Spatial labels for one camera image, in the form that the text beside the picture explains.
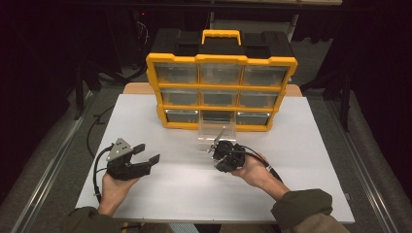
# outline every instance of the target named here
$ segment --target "plastic drawer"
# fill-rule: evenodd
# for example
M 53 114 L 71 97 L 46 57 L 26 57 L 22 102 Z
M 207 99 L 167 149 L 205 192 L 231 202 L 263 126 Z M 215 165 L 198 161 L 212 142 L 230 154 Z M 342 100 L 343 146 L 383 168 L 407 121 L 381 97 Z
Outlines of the plastic drawer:
M 277 91 L 252 91 L 240 92 L 239 106 L 245 108 L 273 108 L 279 95 Z
M 193 63 L 155 63 L 161 83 L 197 83 L 197 65 Z
M 236 64 L 200 64 L 200 82 L 217 84 L 239 84 L 242 66 Z
M 288 67 L 283 66 L 245 66 L 244 85 L 281 85 Z
M 197 123 L 199 111 L 196 110 L 165 110 L 168 122 Z
M 266 125 L 270 113 L 238 112 L 236 114 L 236 124 L 242 125 Z
M 237 90 L 201 89 L 202 105 L 235 106 Z
M 168 105 L 197 105 L 197 89 L 161 88 L 161 97 Z
M 235 121 L 232 111 L 201 111 L 200 120 L 203 122 L 229 123 Z

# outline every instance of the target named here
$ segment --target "sleeve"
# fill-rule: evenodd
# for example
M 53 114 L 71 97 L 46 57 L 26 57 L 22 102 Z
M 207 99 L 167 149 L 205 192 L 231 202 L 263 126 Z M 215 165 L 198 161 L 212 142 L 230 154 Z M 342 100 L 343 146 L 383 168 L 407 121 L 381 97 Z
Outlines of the sleeve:
M 275 203 L 272 214 L 282 229 L 292 232 L 348 232 L 330 216 L 332 197 L 320 190 L 291 191 Z
M 95 208 L 82 207 L 63 221 L 62 233 L 117 233 L 119 223 L 109 216 L 100 215 Z

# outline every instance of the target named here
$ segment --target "metal rail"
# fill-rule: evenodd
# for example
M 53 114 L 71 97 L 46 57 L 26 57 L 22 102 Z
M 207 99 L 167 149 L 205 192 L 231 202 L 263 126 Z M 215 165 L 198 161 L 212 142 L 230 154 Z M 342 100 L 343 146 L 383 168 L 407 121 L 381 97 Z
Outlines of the metal rail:
M 376 187 L 375 183 L 373 182 L 372 178 L 370 177 L 369 173 L 367 172 L 367 169 L 361 159 L 360 154 L 357 151 L 357 148 L 355 147 L 352 141 L 351 136 L 349 135 L 349 133 L 345 132 L 339 121 L 339 111 L 337 110 L 337 107 L 333 104 L 332 101 L 325 102 L 327 109 L 334 116 L 333 120 L 338 126 L 339 131 L 342 134 L 346 145 L 348 146 L 348 149 L 351 153 L 352 161 L 356 166 L 358 175 L 360 177 L 360 183 L 363 186 L 366 196 L 369 199 L 370 205 L 372 206 L 373 211 L 375 212 L 375 215 L 377 216 L 383 231 L 386 233 L 398 232 L 395 223 L 390 213 L 388 212 L 385 201 L 381 193 L 379 192 L 378 188 Z
M 90 108 L 94 99 L 95 95 L 92 95 L 91 91 L 89 91 L 86 96 L 86 111 Z M 21 212 L 20 217 L 12 229 L 12 233 L 29 232 L 31 225 L 36 219 L 37 214 L 39 214 L 39 211 L 49 194 L 49 191 L 52 189 L 52 185 L 58 175 L 58 172 L 67 157 L 66 151 L 69 148 L 79 127 L 82 125 L 83 120 L 84 115 L 80 116 L 79 119 L 73 123 L 70 132 L 64 138 L 57 154 L 49 163 L 49 166 L 46 168 L 45 173 L 37 184 L 25 208 Z

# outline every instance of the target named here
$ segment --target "yellow frame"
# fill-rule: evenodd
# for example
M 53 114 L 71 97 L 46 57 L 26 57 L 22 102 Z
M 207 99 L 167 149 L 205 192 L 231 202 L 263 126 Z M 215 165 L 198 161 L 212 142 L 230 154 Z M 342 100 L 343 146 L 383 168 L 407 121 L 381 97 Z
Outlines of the yellow frame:
M 205 30 L 202 37 L 202 43 L 204 43 L 205 37 L 236 37 L 238 44 L 240 45 L 240 35 L 238 31 L 226 31 L 226 30 L 212 30 L 215 32 L 209 32 Z M 175 56 L 172 53 L 150 53 L 146 59 L 148 70 L 147 75 L 149 83 L 154 89 L 155 97 L 157 100 L 157 115 L 162 124 L 166 128 L 182 128 L 188 130 L 197 130 L 198 123 L 183 123 L 183 122 L 169 122 L 166 117 L 165 110 L 211 110 L 211 111 L 230 111 L 230 112 L 257 112 L 257 113 L 270 113 L 268 123 L 266 125 L 236 125 L 237 131 L 268 131 L 273 125 L 273 117 L 278 113 L 282 100 L 286 93 L 286 85 L 291 75 L 294 74 L 297 61 L 294 57 L 269 57 L 268 59 L 255 59 L 248 58 L 245 55 L 219 55 L 219 54 L 198 54 L 196 56 Z M 162 83 L 157 78 L 155 70 L 156 63 L 189 63 L 196 64 L 197 77 L 196 83 Z M 227 63 L 238 64 L 243 66 L 241 70 L 240 80 L 238 84 L 221 84 L 221 83 L 200 83 L 200 69 L 199 64 L 204 63 Z M 289 67 L 283 82 L 280 85 L 273 86 L 254 86 L 254 85 L 242 85 L 244 66 L 246 65 L 258 65 L 258 66 L 283 66 Z M 167 105 L 163 103 L 160 89 L 161 88 L 192 88 L 198 89 L 197 91 L 197 105 Z M 273 108 L 246 108 L 238 107 L 239 98 L 237 97 L 236 106 L 222 107 L 222 106 L 204 106 L 200 104 L 200 89 L 227 89 L 227 90 L 254 90 L 254 91 L 277 91 L 279 95 Z

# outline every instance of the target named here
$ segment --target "white table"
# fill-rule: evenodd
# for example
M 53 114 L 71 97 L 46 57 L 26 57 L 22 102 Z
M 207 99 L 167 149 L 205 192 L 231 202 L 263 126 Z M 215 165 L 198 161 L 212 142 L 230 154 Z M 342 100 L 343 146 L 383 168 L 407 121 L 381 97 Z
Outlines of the white table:
M 197 131 L 163 128 L 153 95 L 120 95 L 99 152 L 122 137 L 132 147 L 146 144 L 132 162 L 160 161 L 142 178 L 115 217 L 145 222 L 273 223 L 274 204 L 262 190 L 214 168 L 211 154 L 197 149 Z M 292 190 L 321 188 L 333 197 L 332 216 L 355 222 L 330 163 L 319 129 L 304 97 L 285 97 L 269 132 L 237 133 L 237 143 L 263 153 Z M 104 154 L 99 169 L 106 167 Z M 98 203 L 92 168 L 77 207 Z M 101 187 L 100 172 L 97 176 Z

